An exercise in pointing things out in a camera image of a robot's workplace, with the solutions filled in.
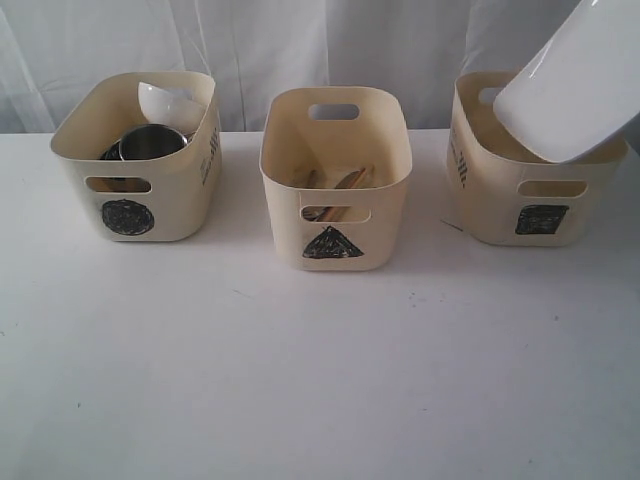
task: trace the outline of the white backdrop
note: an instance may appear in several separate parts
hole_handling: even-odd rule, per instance
[[[0,0],[0,132],[51,132],[100,80],[165,69],[211,71],[225,130],[328,84],[383,88],[409,127],[446,127],[461,72],[523,66],[577,2]]]

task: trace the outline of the black square label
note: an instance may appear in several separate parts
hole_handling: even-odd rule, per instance
[[[520,211],[517,235],[555,235],[569,210],[566,205],[528,205]]]

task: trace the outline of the storage bin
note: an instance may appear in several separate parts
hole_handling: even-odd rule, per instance
[[[183,88],[206,107],[187,146],[152,160],[98,160],[127,130],[146,124],[138,83]],[[98,84],[60,125],[51,150],[96,229],[116,241],[173,241],[205,220],[219,175],[213,78],[196,72],[125,73]]]
[[[461,226],[495,245],[566,245],[585,230],[628,146],[617,136],[565,164],[535,156],[481,100],[514,76],[477,72],[456,81],[447,169]]]
[[[325,107],[328,116],[322,114]],[[316,109],[320,116],[314,115]],[[345,118],[350,109],[355,114]],[[363,167],[369,172],[366,188],[334,188]],[[271,105],[260,168],[276,251],[289,265],[369,270],[389,259],[412,168],[407,128],[395,97],[366,87],[283,93]],[[300,180],[312,171],[320,177],[320,188],[307,188]],[[303,218],[305,209],[332,206],[344,212],[340,221]]]

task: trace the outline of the handle cutout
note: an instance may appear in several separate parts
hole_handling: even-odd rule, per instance
[[[87,177],[87,187],[97,193],[148,193],[151,184],[140,177]]]
[[[317,103],[309,107],[312,120],[355,120],[360,116],[360,108],[353,103]]]
[[[487,87],[480,90],[478,94],[478,100],[483,105],[493,105],[498,94],[504,89],[504,87]]]
[[[587,182],[564,180],[529,180],[518,185],[525,197],[575,198],[587,191]]]
[[[364,223],[371,218],[371,210],[364,207],[308,206],[300,210],[307,222],[317,223]]]

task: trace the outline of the metal cup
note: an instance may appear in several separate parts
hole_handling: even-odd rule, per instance
[[[120,139],[119,153],[122,160],[150,160],[181,150],[187,138],[166,125],[150,123],[135,127]]]

